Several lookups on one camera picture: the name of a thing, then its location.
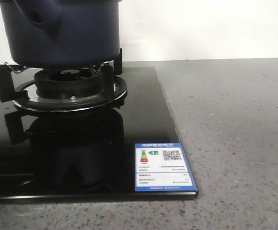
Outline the black glass gas stove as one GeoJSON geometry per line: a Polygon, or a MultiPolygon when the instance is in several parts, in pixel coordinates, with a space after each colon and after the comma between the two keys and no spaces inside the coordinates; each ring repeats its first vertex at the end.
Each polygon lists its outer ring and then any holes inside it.
{"type": "Polygon", "coordinates": [[[180,141],[154,68],[124,68],[119,109],[30,115],[0,101],[0,203],[190,200],[136,192],[135,144],[180,141]]]}

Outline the blue energy label sticker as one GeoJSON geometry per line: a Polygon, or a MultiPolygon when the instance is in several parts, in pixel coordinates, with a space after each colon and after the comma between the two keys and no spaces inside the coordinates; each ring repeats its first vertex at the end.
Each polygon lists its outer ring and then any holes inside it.
{"type": "Polygon", "coordinates": [[[197,194],[181,143],[135,144],[135,191],[197,194]]]}

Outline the black pot support grate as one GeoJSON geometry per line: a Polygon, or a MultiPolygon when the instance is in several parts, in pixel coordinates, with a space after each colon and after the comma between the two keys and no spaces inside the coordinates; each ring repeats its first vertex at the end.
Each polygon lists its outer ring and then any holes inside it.
{"type": "Polygon", "coordinates": [[[18,109],[32,113],[72,113],[104,107],[119,108],[127,95],[127,83],[119,77],[122,74],[122,53],[112,59],[112,62],[113,64],[109,61],[92,62],[83,67],[50,69],[89,69],[101,75],[102,85],[98,93],[79,98],[72,96],[69,99],[50,99],[37,95],[34,78],[15,88],[12,74],[21,74],[28,67],[5,62],[0,65],[0,101],[12,101],[18,109]]]}

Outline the dark blue cooking pot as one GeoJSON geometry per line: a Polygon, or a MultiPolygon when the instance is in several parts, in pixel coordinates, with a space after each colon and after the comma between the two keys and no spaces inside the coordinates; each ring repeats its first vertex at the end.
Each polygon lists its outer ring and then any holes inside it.
{"type": "Polygon", "coordinates": [[[0,9],[17,64],[84,67],[119,55],[117,0],[1,0],[0,9]]]}

